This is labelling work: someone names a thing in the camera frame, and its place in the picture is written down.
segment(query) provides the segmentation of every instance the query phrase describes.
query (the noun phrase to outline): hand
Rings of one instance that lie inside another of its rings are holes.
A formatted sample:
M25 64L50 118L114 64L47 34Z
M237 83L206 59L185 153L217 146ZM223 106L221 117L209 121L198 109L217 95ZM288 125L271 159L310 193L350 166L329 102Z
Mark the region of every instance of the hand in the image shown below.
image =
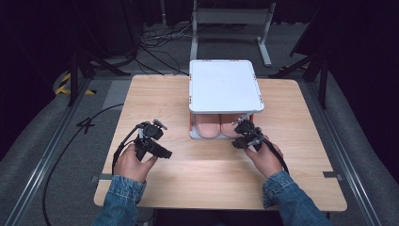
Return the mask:
M282 152L279 147L276 144L273 144L273 147L282 157ZM244 152L255 164L256 169L258 169L266 179L282 171L282 164L264 142L262 142L262 147L258 152L253 152L251 149L244 149Z
M146 162L140 162L136 158L137 147L134 144L120 155L117 164L114 167L114 174L127 177L134 181L144 183L152 166L158 157L153 156Z

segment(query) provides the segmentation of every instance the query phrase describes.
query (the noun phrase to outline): jacket cuff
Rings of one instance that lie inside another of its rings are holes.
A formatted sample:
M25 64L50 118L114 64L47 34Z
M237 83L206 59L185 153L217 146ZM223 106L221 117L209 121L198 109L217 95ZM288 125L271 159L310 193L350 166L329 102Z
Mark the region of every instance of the jacket cuff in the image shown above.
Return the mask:
M120 175L113 175L108 192L138 203L143 196L146 185L147 182L140 183Z
M276 204L274 196L285 187L294 184L294 180L284 170L273 174L263 183L263 207L266 209Z

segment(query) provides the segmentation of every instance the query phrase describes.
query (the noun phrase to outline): wooden table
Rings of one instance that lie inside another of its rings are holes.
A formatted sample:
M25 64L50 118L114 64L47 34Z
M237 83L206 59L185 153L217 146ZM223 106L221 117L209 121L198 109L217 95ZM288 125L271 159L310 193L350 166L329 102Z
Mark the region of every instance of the wooden table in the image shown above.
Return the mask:
M242 150L228 139L189 136L188 82L188 76L133 78L103 173L111 173L112 155L135 125L158 118L168 128L158 143L173 155L158 159L139 206L263 209L264 178ZM258 83L265 109L255 114L255 125L279 145L291 176L322 211L344 211L346 201L337 179L323 174L332 167L297 82L258 79ZM103 205L109 185L110 181L98 184L97 205Z

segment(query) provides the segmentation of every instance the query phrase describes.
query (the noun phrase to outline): person's left hand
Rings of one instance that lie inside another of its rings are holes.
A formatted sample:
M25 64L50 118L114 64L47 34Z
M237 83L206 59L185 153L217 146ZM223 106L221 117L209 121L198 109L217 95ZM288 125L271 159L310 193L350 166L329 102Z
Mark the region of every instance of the person's left hand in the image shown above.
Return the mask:
M146 162L140 162L136 157L137 147L134 144L120 155L117 164L114 167L114 174L124 176L134 181L144 183L152 166L158 157L155 155Z

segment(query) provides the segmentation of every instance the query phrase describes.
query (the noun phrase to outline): denim jacket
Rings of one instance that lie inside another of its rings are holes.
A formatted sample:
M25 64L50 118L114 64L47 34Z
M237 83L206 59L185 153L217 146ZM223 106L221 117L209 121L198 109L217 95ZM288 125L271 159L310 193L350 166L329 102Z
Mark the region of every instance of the denim jacket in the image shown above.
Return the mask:
M135 225L136 204L140 202L145 187L146 183L114 175L105 196L103 212L94 219L93 225ZM284 225L331 225L285 171L274 174L263 184L263 206L268 208L272 205L279 207Z

